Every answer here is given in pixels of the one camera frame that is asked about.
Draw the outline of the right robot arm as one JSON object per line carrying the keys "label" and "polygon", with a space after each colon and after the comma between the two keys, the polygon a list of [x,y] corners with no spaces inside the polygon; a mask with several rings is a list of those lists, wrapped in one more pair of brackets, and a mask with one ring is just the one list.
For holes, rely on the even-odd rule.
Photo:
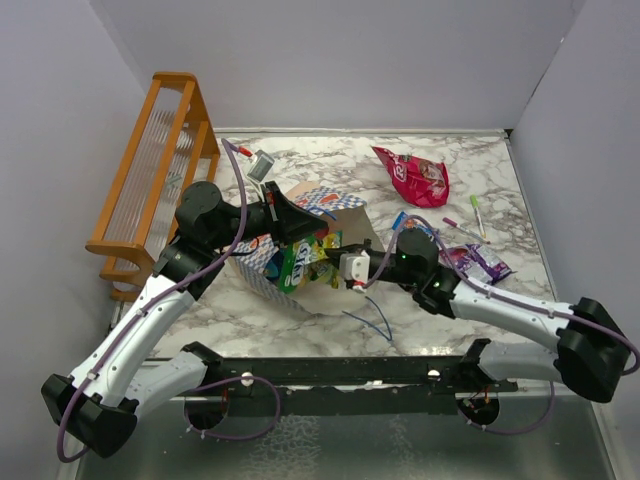
{"label": "right robot arm", "polygon": [[399,285],[431,314],[486,323],[523,337],[521,343],[481,340],[459,367],[461,383],[481,391],[493,381],[535,379],[564,384],[593,402],[612,400],[630,342],[597,301],[546,302],[463,279],[440,263],[435,241],[420,229],[399,232],[394,252],[369,240],[327,250],[348,288],[380,280]]}

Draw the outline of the blue checkered paper bag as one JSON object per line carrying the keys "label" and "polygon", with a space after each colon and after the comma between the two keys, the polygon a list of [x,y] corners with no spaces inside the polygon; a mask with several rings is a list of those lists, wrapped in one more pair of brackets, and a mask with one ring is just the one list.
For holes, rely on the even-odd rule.
{"label": "blue checkered paper bag", "polygon": [[[312,182],[298,184],[286,193],[286,197],[299,207],[326,220],[329,228],[323,232],[341,231],[342,246],[361,244],[365,239],[371,239],[374,249],[379,251],[383,249],[366,214],[365,200]],[[327,316],[345,314],[370,326],[386,340],[393,339],[391,326],[382,311],[378,311],[383,322],[381,326],[356,314],[357,310],[365,306],[380,308],[373,299],[373,290],[368,289],[365,294],[349,290],[339,275],[337,289],[319,282],[311,282],[291,294],[281,292],[276,283],[270,282],[263,276],[263,269],[274,254],[280,254],[283,257],[283,251],[286,248],[275,246],[270,236],[263,235],[241,243],[228,263],[246,287],[273,305],[305,314]]]}

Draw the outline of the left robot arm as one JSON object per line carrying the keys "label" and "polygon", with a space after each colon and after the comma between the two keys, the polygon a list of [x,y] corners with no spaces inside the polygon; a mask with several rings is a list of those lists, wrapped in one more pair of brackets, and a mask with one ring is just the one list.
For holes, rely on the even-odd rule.
{"label": "left robot arm", "polygon": [[175,211],[175,237],[162,250],[145,285],[116,328],[69,375],[51,375],[41,388],[58,425],[60,461],[64,437],[72,435],[103,458],[117,452],[138,421],[179,393],[206,395],[220,385],[221,371],[191,352],[145,374],[139,369],[168,328],[215,280],[226,259],[245,240],[270,235],[289,245],[327,229],[321,217],[297,206],[274,182],[263,200],[234,207],[213,183],[189,186]]}

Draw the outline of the blue m&m's packet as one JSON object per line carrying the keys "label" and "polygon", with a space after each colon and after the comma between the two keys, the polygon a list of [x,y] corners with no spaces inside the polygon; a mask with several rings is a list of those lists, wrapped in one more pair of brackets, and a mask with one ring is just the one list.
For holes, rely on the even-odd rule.
{"label": "blue m&m's packet", "polygon": [[435,237],[439,234],[438,229],[405,211],[401,211],[398,214],[392,225],[392,230],[393,233],[398,233],[394,244],[407,242],[417,242],[418,244],[436,243]]}

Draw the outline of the red crisps bag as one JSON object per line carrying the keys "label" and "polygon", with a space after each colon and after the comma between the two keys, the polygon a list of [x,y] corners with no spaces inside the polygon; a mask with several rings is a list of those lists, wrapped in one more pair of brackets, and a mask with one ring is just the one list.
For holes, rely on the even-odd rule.
{"label": "red crisps bag", "polygon": [[396,154],[378,146],[374,146],[372,150],[405,202],[418,208],[439,208],[447,203],[450,183],[444,163],[414,155]]}

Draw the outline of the yellow green snack packet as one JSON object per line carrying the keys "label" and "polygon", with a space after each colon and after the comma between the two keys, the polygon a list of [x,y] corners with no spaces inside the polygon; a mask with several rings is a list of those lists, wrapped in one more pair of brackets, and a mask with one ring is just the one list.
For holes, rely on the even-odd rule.
{"label": "yellow green snack packet", "polygon": [[326,250],[341,246],[341,231],[321,231],[289,245],[283,251],[283,263],[276,283],[278,289],[285,294],[291,294],[311,282],[319,282],[337,289],[338,271],[331,264]]}

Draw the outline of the large purple snack bag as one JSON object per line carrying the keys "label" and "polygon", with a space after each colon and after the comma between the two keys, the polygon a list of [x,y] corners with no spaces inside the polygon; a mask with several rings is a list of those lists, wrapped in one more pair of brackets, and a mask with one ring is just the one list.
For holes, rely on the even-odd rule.
{"label": "large purple snack bag", "polygon": [[463,244],[440,250],[443,265],[454,266],[459,272],[480,282],[496,285],[513,270],[492,249],[482,244]]}

